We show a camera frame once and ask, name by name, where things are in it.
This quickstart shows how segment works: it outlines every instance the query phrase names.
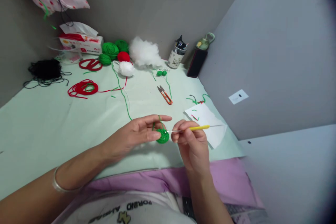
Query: tissue box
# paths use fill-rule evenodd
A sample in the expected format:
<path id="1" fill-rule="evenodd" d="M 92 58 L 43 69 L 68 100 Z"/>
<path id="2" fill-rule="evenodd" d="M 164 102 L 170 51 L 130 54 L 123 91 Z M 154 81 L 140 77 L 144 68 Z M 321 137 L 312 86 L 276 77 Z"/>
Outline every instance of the tissue box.
<path id="1" fill-rule="evenodd" d="M 104 39 L 102 36 L 89 37 L 77 33 L 62 33 L 59 39 L 65 49 L 80 48 L 82 53 L 101 54 Z"/>

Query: person's left hand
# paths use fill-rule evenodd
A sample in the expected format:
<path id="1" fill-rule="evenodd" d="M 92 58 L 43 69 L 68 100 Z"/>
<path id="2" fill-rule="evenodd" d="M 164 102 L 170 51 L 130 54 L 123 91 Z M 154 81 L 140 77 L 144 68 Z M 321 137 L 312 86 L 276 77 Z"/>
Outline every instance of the person's left hand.
<path id="1" fill-rule="evenodd" d="M 160 118 L 162 121 L 172 119 L 168 115 L 160 115 Z M 103 158 L 109 163 L 120 161 L 136 145 L 158 140 L 161 133 L 155 131 L 155 129 L 159 128 L 162 128 L 162 126 L 158 115 L 133 119 L 99 145 Z"/>

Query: pink sheet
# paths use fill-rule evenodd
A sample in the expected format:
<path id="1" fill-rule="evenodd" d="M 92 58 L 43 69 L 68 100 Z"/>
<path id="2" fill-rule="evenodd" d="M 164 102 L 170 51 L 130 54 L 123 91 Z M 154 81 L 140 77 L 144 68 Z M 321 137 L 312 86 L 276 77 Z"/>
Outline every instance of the pink sheet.
<path id="1" fill-rule="evenodd" d="M 210 170 L 216 190 L 223 203 L 264 208 L 239 158 L 211 162 Z M 60 218 L 66 218 L 92 193 L 130 190 L 154 193 L 170 191 L 190 197 L 189 183 L 184 167 L 120 174 L 89 183 L 53 223 L 59 221 Z"/>

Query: green crocheted piece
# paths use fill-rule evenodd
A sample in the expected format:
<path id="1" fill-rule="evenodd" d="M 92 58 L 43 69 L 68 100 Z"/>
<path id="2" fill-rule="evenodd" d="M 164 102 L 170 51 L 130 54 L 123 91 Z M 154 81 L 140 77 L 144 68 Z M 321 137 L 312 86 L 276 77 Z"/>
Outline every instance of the green crocheted piece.
<path id="1" fill-rule="evenodd" d="M 156 131 L 161 133 L 161 137 L 156 140 L 159 144 L 165 144 L 169 140 L 169 133 L 165 129 L 157 129 Z"/>

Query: black yarn bundle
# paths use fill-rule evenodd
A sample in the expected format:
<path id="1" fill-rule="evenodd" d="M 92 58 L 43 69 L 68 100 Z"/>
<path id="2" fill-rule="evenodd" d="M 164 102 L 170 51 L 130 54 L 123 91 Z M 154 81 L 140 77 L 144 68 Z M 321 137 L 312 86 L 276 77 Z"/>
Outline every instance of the black yarn bundle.
<path id="1" fill-rule="evenodd" d="M 31 89 L 37 86 L 46 87 L 50 86 L 53 83 L 61 83 L 63 81 L 69 81 L 63 78 L 63 75 L 71 75 L 70 72 L 63 72 L 60 62 L 56 59 L 47 59 L 42 61 L 37 61 L 31 63 L 31 66 L 28 68 L 28 71 L 34 76 L 32 80 L 26 81 L 23 86 L 25 88 Z M 36 81 L 38 84 L 34 87 L 27 87 L 27 85 Z"/>

